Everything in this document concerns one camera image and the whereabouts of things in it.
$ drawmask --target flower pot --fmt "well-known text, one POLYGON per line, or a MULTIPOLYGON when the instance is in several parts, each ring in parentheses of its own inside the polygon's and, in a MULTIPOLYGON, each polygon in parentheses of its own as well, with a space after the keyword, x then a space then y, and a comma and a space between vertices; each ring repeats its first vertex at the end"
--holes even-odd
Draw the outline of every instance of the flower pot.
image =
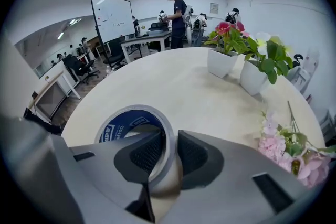
POLYGON ((250 95, 256 95, 268 85, 267 75, 260 72, 254 63, 256 64, 256 61, 245 61, 240 74, 240 85, 250 95))
POLYGON ((220 48, 209 49, 208 51, 208 71, 219 78, 224 78, 233 68, 237 61, 238 54, 230 51, 225 55, 220 48))

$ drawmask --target round table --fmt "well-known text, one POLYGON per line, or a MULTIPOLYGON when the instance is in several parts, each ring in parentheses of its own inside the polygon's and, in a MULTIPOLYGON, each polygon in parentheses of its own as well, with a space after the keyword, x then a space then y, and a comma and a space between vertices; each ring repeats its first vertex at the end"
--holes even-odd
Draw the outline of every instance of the round table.
POLYGON ((290 126, 289 101, 301 132, 324 147, 318 121, 303 96, 284 77, 254 97, 240 85, 244 56, 224 79, 207 71, 207 48, 163 51, 134 61, 96 85, 72 113, 63 133, 68 146, 94 143, 98 129, 119 109, 146 104, 160 110, 178 130, 256 146, 262 110, 275 111, 290 126))

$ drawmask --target black shirt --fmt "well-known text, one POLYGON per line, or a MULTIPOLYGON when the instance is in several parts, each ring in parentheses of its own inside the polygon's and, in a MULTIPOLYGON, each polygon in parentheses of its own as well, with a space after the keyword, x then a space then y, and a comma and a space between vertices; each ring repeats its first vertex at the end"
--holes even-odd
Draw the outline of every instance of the black shirt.
POLYGON ((137 37, 138 36, 138 28, 137 28, 137 26, 139 25, 138 20, 135 20, 133 22, 133 24, 134 24, 134 29, 135 29, 135 36, 137 37))
MULTIPOLYGON (((174 14, 178 10, 181 10, 182 11, 182 15, 184 15, 186 8, 187 8, 187 5, 185 4, 185 2, 183 0, 175 0, 175 3, 174 3, 174 14)), ((172 26, 173 26, 173 29, 174 28, 184 28, 185 24, 183 22, 183 18, 180 17, 180 18, 177 18, 177 19, 173 19, 172 26)))

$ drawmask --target whiteboard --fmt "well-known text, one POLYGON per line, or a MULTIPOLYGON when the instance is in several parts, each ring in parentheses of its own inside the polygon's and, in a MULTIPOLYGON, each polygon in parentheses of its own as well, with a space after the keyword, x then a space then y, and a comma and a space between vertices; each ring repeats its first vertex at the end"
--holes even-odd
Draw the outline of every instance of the whiteboard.
POLYGON ((128 0, 91 0, 93 15, 103 43, 135 34, 131 2, 128 0))

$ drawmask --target wooden floor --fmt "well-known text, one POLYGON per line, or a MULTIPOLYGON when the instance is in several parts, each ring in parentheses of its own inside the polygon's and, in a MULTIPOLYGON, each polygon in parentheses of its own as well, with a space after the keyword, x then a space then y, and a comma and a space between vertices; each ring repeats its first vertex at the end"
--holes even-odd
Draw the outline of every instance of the wooden floor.
MULTIPOLYGON (((149 52, 148 47, 147 46, 143 46, 141 47, 141 54, 142 57, 148 56, 149 54, 155 54, 157 53, 157 51, 151 50, 149 52)), ((134 53, 132 53, 132 55, 130 56, 131 60, 133 60, 133 58, 140 58, 140 53, 139 51, 135 51, 134 53)), ((102 55, 101 58, 98 58, 95 62, 96 68, 95 70, 100 70, 100 74, 98 74, 99 78, 97 77, 91 77, 89 78, 88 82, 89 84, 84 84, 81 83, 76 87, 76 91, 78 92, 78 94, 81 96, 81 100, 83 100, 83 98, 100 82, 104 79, 105 75, 106 75, 106 67, 107 65, 103 64, 103 60, 104 60, 104 56, 102 55)), ((55 113, 54 117, 52 118, 52 124, 55 125, 65 125, 65 123, 69 120, 71 114, 73 113, 73 111, 76 109, 76 107, 78 106, 78 104, 80 103, 81 100, 78 100, 77 97, 71 93, 69 95, 69 98, 67 98, 63 104, 60 106, 60 108, 58 109, 58 111, 55 113)))

